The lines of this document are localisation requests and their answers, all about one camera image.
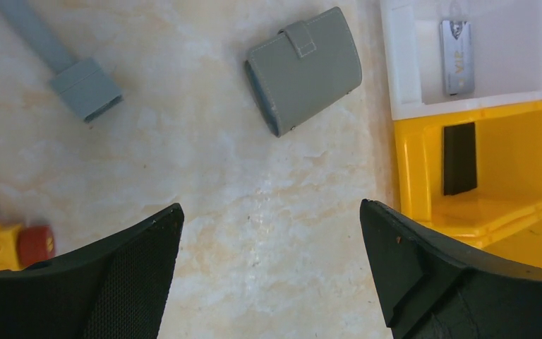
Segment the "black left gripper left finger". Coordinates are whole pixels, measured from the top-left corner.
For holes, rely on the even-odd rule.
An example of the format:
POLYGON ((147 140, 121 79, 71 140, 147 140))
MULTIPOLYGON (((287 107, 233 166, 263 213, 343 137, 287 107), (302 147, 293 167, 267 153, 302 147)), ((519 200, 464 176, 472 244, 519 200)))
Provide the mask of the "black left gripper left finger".
POLYGON ((179 252, 174 203, 21 271, 0 271, 0 338, 156 338, 179 252))

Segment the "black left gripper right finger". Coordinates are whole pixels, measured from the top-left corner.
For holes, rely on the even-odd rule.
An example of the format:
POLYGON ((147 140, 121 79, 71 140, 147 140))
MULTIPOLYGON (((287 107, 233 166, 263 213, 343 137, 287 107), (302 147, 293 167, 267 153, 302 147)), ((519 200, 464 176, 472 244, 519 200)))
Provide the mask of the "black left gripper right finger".
POLYGON ((360 222, 395 338, 542 338, 542 268, 473 248, 379 201, 361 202, 360 222))

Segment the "grey leather card holder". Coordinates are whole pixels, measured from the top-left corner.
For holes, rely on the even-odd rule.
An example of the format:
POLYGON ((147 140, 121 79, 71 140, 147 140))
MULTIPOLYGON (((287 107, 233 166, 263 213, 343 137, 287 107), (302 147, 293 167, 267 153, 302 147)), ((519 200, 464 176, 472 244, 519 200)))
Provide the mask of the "grey leather card holder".
POLYGON ((252 47, 246 75, 276 137, 323 111, 362 82, 359 53, 341 8, 282 28, 252 47))

